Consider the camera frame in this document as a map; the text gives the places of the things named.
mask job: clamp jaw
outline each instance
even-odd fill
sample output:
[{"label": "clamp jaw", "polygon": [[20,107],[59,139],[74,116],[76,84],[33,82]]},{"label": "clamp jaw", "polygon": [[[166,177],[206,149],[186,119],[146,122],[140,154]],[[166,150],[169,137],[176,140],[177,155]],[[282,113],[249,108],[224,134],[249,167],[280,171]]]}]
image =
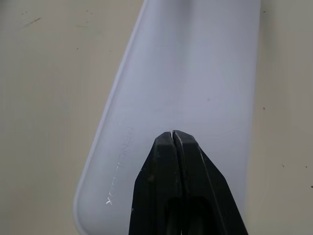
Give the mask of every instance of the clamp jaw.
[{"label": "clamp jaw", "polygon": [[155,139],[134,185],[129,235],[247,235],[224,176],[195,138]]}]

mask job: table surface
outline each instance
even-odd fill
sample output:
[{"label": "table surface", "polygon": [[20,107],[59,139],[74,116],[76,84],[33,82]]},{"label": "table surface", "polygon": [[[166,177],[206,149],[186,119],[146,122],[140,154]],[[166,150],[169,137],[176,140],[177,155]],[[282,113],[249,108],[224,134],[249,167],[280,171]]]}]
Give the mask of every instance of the table surface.
[{"label": "table surface", "polygon": [[[72,200],[142,0],[0,3],[2,234],[76,235]],[[313,229],[313,1],[261,9],[245,223]]]}]

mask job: beige surface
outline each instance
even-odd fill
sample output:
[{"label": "beige surface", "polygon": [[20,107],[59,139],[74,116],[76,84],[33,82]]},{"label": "beige surface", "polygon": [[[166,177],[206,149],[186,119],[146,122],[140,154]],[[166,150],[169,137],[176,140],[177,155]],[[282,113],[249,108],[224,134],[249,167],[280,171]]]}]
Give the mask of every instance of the beige surface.
[{"label": "beige surface", "polygon": [[[0,5],[0,234],[77,234],[75,187],[141,3]],[[312,9],[311,0],[262,5],[251,235],[313,231]]]},{"label": "beige surface", "polygon": [[2,1],[0,234],[77,234],[75,187],[141,4]]},{"label": "beige surface", "polygon": [[252,235],[313,234],[312,10],[312,0],[263,1],[246,208]]}]

